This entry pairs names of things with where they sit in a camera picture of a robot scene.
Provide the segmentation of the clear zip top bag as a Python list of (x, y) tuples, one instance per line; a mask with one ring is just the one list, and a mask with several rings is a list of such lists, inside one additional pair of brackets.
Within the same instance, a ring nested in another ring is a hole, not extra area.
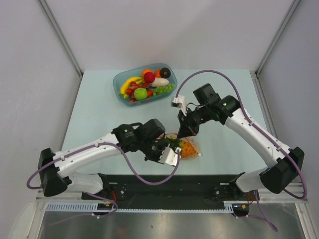
[(177, 133), (168, 133), (165, 135), (165, 139), (174, 151), (179, 148), (182, 160), (189, 160), (203, 155), (199, 152), (195, 142), (189, 137), (178, 138)]

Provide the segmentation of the green toy leafy vegetable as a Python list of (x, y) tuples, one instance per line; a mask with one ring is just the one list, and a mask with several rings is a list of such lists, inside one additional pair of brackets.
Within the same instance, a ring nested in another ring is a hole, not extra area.
[(188, 159), (199, 155), (196, 147), (187, 137), (179, 139), (175, 136), (169, 136), (165, 137), (165, 139), (168, 140), (168, 144), (173, 150), (175, 150), (177, 147), (181, 148), (181, 159)]

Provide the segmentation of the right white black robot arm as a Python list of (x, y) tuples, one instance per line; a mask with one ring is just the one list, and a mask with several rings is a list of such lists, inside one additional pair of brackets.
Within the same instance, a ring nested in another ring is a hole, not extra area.
[(263, 188), (279, 194), (298, 176), (305, 156), (302, 149), (291, 148), (280, 142), (242, 110), (236, 98), (220, 98), (210, 84), (203, 85), (193, 93), (199, 102), (194, 110), (186, 106), (184, 96), (176, 96), (171, 100), (171, 106), (180, 109), (177, 116), (180, 124), (178, 138), (196, 136), (201, 124), (217, 121), (241, 136), (267, 166), (237, 175), (230, 187), (230, 195), (234, 199), (241, 200), (249, 191)]

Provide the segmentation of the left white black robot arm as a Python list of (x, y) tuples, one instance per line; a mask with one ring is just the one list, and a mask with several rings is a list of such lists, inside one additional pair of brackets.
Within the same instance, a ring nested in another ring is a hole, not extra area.
[(177, 154), (165, 137), (165, 127), (157, 119), (146, 123), (122, 124), (104, 137), (69, 151), (41, 151), (37, 175), (44, 196), (57, 196), (67, 190), (94, 194), (99, 199), (109, 196), (110, 186), (101, 174), (79, 173), (78, 169), (91, 163), (140, 151), (146, 161), (176, 167)]

